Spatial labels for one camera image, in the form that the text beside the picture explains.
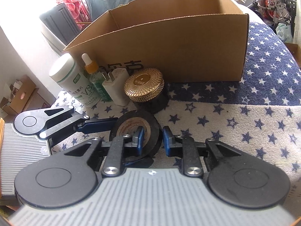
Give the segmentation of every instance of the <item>gold lid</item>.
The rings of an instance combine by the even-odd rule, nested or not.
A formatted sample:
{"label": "gold lid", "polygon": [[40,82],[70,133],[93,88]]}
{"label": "gold lid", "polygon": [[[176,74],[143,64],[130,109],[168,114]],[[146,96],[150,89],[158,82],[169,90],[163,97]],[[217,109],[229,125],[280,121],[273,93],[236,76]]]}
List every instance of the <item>gold lid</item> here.
{"label": "gold lid", "polygon": [[162,73],[155,68],[146,68],[131,75],[125,82],[125,94],[135,102],[146,102],[157,97],[163,90]]}

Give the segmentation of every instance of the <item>white plastic bottle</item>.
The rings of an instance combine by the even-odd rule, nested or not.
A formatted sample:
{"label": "white plastic bottle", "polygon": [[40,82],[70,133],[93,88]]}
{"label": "white plastic bottle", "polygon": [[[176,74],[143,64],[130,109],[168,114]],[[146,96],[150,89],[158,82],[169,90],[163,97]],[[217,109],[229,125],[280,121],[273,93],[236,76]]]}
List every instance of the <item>white plastic bottle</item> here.
{"label": "white plastic bottle", "polygon": [[100,95],[88,80],[88,73],[69,53],[63,54],[55,61],[49,76],[86,107],[92,107],[100,100]]}
{"label": "white plastic bottle", "polygon": [[126,106],[130,101],[130,98],[124,92],[124,84],[129,78],[129,74],[126,68],[117,68],[109,73],[108,77],[104,74],[106,80],[102,83],[104,89],[110,95],[114,104],[120,106]]}

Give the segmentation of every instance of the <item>white power adapter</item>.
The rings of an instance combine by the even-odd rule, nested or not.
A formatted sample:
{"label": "white power adapter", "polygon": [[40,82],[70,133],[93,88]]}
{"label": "white power adapter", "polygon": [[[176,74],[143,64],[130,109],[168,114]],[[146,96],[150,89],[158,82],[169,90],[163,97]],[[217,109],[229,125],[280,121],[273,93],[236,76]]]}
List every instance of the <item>white power adapter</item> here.
{"label": "white power adapter", "polygon": [[116,68],[112,72],[109,72],[109,76],[106,73],[103,73],[103,76],[106,80],[102,85],[114,104],[126,106],[130,101],[130,98],[124,92],[124,84],[129,78],[126,68]]}

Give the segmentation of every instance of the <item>star-patterned blanket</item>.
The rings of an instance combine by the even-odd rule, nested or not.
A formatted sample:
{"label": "star-patterned blanket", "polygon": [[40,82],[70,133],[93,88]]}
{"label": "star-patterned blanket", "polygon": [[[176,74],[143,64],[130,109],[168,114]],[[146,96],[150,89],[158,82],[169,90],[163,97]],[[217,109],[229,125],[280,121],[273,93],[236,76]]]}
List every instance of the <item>star-patterned blanket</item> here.
{"label": "star-patterned blanket", "polygon": [[[174,134],[196,141],[217,138],[246,153],[275,164],[290,178],[291,190],[284,206],[301,215],[301,71],[291,53],[274,32],[247,8],[250,15],[246,62],[240,82],[168,84],[168,106],[155,114],[160,125]],[[53,106],[74,105],[91,118],[120,117],[136,109],[99,102],[86,108],[66,91]],[[53,151],[67,149],[91,137],[108,140],[109,132],[75,133]],[[180,166],[162,147],[152,167]]]}

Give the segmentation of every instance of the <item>pink clothing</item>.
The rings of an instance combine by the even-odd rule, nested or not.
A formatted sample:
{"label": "pink clothing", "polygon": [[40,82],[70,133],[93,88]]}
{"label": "pink clothing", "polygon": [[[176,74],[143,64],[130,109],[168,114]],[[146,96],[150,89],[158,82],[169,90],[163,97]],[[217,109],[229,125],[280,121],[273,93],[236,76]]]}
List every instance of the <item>pink clothing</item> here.
{"label": "pink clothing", "polygon": [[[66,4],[75,22],[91,22],[87,9],[82,4],[82,0],[56,0],[56,2],[57,4]],[[84,26],[83,24],[77,25],[80,29]]]}

